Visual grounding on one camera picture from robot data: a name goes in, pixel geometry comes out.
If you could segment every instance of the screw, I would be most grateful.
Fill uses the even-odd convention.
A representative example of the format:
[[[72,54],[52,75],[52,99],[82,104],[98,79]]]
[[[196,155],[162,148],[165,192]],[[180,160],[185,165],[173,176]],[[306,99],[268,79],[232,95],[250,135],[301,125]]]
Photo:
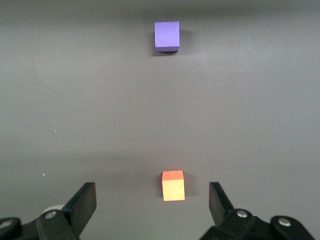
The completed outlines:
[[[48,212],[44,218],[45,219],[52,219],[57,213],[55,211],[51,211],[51,212]]]
[[[9,227],[12,224],[12,220],[9,221],[4,221],[3,223],[0,224],[0,229],[4,229],[6,227]]]
[[[248,217],[248,214],[247,214],[245,211],[243,211],[243,210],[238,210],[238,211],[236,212],[236,214],[238,215],[238,217],[243,218],[243,219],[245,219],[245,218]]]
[[[291,226],[291,223],[288,219],[285,219],[283,217],[279,218],[278,219],[278,222],[282,225],[282,226],[285,226],[285,227],[290,227]]]

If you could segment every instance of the gray surface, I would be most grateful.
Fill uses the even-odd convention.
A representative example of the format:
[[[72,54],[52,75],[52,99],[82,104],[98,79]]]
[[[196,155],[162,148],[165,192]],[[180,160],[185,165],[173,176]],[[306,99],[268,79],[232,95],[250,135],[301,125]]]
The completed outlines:
[[[0,2],[0,217],[95,181],[83,240],[198,239],[219,181],[320,239],[319,1],[109,2]],[[177,54],[157,21],[180,21]],[[163,202],[165,170],[185,201]]]

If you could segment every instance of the silver screw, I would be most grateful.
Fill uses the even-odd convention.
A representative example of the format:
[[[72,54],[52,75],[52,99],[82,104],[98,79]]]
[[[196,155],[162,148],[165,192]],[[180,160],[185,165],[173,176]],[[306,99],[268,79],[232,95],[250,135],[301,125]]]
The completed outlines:
[[[245,219],[245,218],[248,217],[248,214],[247,214],[245,211],[243,211],[243,210],[238,210],[238,211],[236,212],[236,214],[237,214],[240,218],[243,218],[243,219]]]
[[[291,226],[291,223],[288,219],[285,219],[283,217],[279,218],[278,219],[278,222],[282,225],[282,226],[285,226],[285,227],[290,227]]]
[[[51,211],[51,212],[48,212],[44,218],[45,219],[52,219],[57,213],[55,211]]]
[[[12,220],[9,221],[4,221],[3,223],[0,224],[0,229],[4,229],[6,227],[9,227],[12,224]]]

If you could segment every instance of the purple cube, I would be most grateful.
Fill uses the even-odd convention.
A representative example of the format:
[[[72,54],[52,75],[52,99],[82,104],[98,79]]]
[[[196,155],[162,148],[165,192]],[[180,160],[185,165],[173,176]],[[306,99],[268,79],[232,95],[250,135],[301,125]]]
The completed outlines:
[[[154,23],[155,49],[157,52],[177,52],[180,46],[178,21]]]

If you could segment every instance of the orange cube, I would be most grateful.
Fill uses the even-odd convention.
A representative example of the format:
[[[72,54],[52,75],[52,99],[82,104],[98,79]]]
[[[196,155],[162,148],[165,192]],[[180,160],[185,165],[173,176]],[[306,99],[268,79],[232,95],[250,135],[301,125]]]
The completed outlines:
[[[183,171],[164,171],[162,173],[162,191],[164,201],[185,200]]]

